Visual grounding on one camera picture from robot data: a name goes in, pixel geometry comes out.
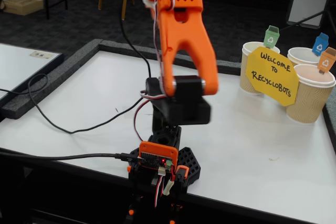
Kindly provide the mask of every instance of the blue recycling tag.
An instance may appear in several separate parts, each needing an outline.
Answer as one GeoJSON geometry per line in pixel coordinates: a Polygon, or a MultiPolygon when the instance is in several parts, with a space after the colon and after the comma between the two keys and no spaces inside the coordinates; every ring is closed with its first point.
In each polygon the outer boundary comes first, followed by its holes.
{"type": "Polygon", "coordinates": [[[328,35],[321,33],[320,36],[316,38],[315,44],[312,49],[313,53],[317,56],[321,56],[322,52],[325,51],[329,45],[328,40],[328,35]]]}

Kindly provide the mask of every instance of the paper cup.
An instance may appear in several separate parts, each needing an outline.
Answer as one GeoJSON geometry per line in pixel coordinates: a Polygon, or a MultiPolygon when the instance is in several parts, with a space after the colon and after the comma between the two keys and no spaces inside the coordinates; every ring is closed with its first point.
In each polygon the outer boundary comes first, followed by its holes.
{"type": "MultiPolygon", "coordinates": [[[[261,94],[259,91],[255,90],[251,84],[251,82],[248,80],[246,76],[246,66],[247,66],[247,57],[250,53],[252,53],[254,50],[256,50],[258,47],[265,47],[262,42],[248,42],[243,45],[242,48],[242,63],[241,63],[241,69],[240,69],[240,87],[244,91],[250,93],[250,94],[261,94]]],[[[279,48],[273,47],[272,50],[276,53],[280,53],[279,48]]]]}
{"type": "Polygon", "coordinates": [[[293,66],[298,64],[317,66],[320,61],[320,57],[314,54],[311,48],[307,47],[293,47],[288,50],[287,57],[293,63],[293,66]]]}
{"type": "Polygon", "coordinates": [[[332,73],[320,74],[317,66],[300,64],[294,67],[299,77],[295,104],[286,108],[286,114],[300,123],[313,123],[319,117],[327,99],[336,85],[332,73]]]}
{"type": "Polygon", "coordinates": [[[290,56],[289,54],[287,54],[287,58],[290,60],[290,62],[292,62],[293,67],[295,67],[298,64],[302,64],[299,61],[297,61],[296,59],[294,59],[292,56],[290,56]]]}

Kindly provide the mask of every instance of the cardboard box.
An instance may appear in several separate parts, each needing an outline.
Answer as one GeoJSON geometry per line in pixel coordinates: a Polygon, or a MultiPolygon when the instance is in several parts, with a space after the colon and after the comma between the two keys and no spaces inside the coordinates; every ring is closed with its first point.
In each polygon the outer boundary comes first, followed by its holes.
{"type": "Polygon", "coordinates": [[[44,8],[43,0],[3,0],[0,8],[6,13],[28,15],[44,8]]]}

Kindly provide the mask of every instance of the orange recycling tag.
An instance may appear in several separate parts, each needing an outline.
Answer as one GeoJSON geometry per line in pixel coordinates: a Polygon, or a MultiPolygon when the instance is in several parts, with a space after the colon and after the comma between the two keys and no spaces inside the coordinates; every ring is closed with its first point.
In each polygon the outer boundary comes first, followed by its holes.
{"type": "Polygon", "coordinates": [[[321,59],[319,61],[318,69],[323,72],[328,72],[336,60],[336,50],[328,47],[324,52],[322,52],[321,59]]]}

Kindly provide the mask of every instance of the circuit board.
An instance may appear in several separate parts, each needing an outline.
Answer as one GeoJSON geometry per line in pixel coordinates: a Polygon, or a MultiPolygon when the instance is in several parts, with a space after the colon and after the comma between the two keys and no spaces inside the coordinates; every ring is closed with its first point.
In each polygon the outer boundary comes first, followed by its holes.
{"type": "Polygon", "coordinates": [[[146,152],[141,153],[141,157],[145,159],[145,161],[141,163],[142,166],[152,169],[159,169],[161,166],[170,170],[172,159],[169,157],[158,156],[146,152]]]}

